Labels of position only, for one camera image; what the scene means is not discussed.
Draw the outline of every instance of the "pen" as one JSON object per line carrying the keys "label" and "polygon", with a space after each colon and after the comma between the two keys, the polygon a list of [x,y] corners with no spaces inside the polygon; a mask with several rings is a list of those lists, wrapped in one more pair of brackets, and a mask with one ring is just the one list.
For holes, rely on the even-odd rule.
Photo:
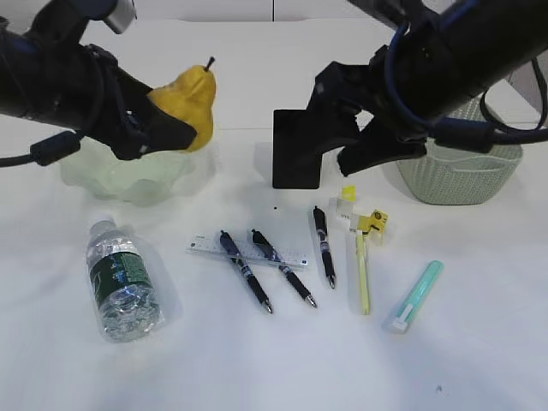
{"label": "pen", "polygon": [[[240,250],[238,249],[234,241],[232,241],[232,238],[230,237],[229,233],[227,233],[226,231],[221,231],[221,246],[223,246],[223,248],[226,250],[228,255],[241,257]],[[230,259],[235,264],[235,266],[238,267],[238,269],[240,270],[244,279],[247,281],[247,285],[253,291],[253,293],[257,297],[257,300],[259,300],[259,304],[263,306],[263,308],[266,311],[268,311],[270,314],[273,314],[274,311],[272,310],[272,304],[270,300],[268,299],[268,296],[266,295],[265,291],[260,286],[259,280],[257,280],[255,275],[251,271],[251,268],[249,268],[249,265],[247,264],[246,260],[238,259],[238,258],[230,258]]]}
{"label": "pen", "polygon": [[[278,263],[282,262],[280,255],[277,253],[276,249],[265,239],[265,237],[257,230],[252,229],[253,233],[253,244],[263,252],[265,258],[270,261],[276,261]],[[318,308],[314,297],[307,287],[301,282],[301,280],[295,275],[293,270],[291,270],[286,265],[279,265],[278,270],[280,270],[284,276],[287,278],[291,286],[299,293],[301,298],[310,304],[314,308]]]}
{"label": "pen", "polygon": [[314,222],[316,223],[316,232],[319,238],[319,248],[322,252],[322,260],[324,261],[325,276],[329,281],[329,285],[334,289],[337,285],[337,275],[333,268],[333,260],[331,259],[331,251],[327,242],[327,223],[325,222],[325,213],[317,206],[313,211]]}

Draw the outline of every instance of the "ruler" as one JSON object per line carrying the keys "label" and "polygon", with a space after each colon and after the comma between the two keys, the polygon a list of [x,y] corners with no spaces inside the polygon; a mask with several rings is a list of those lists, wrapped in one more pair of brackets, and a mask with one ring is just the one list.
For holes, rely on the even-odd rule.
{"label": "ruler", "polygon": [[[288,265],[298,270],[304,270],[308,267],[308,257],[304,253],[276,247],[278,255],[283,260],[282,262],[277,262],[266,259],[265,255],[261,253],[261,251],[251,242],[234,240],[234,243],[240,250],[241,258],[246,259],[250,262],[253,261],[255,263],[274,266]],[[221,246],[219,239],[213,240],[211,238],[206,238],[202,235],[195,235],[190,240],[190,242],[188,243],[187,251],[189,251],[190,253],[216,255],[224,258],[230,257],[230,255],[227,254],[227,252]]]}

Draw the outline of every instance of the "white wall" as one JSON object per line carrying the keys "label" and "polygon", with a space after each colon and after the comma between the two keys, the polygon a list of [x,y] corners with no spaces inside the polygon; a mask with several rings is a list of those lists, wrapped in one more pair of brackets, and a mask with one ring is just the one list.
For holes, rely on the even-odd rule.
{"label": "white wall", "polygon": [[[454,0],[424,0],[424,4],[441,12]],[[346,0],[275,0],[274,15],[277,21],[314,18],[362,17],[363,11]]]}
{"label": "white wall", "polygon": [[[0,0],[0,15],[23,32],[48,0]],[[135,0],[140,18],[188,21],[271,21],[272,0]]]}

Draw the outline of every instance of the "woven basket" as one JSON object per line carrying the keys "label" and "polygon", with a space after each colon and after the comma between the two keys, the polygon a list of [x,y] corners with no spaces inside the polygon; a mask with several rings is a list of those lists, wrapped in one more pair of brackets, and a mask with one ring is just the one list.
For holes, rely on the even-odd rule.
{"label": "woven basket", "polygon": [[[473,100],[451,117],[483,121],[480,101]],[[417,199],[439,206],[485,203],[500,191],[523,157],[520,146],[495,146],[488,154],[477,154],[436,146],[429,140],[426,149],[425,157],[397,165]]]}

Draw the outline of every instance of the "bottle cap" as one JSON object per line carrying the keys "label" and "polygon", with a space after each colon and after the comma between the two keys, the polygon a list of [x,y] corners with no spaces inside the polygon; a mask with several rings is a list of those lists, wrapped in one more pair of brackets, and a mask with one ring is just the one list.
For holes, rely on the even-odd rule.
{"label": "bottle cap", "polygon": [[111,231],[116,228],[114,218],[105,212],[95,213],[90,219],[90,236],[96,238],[107,231]]}

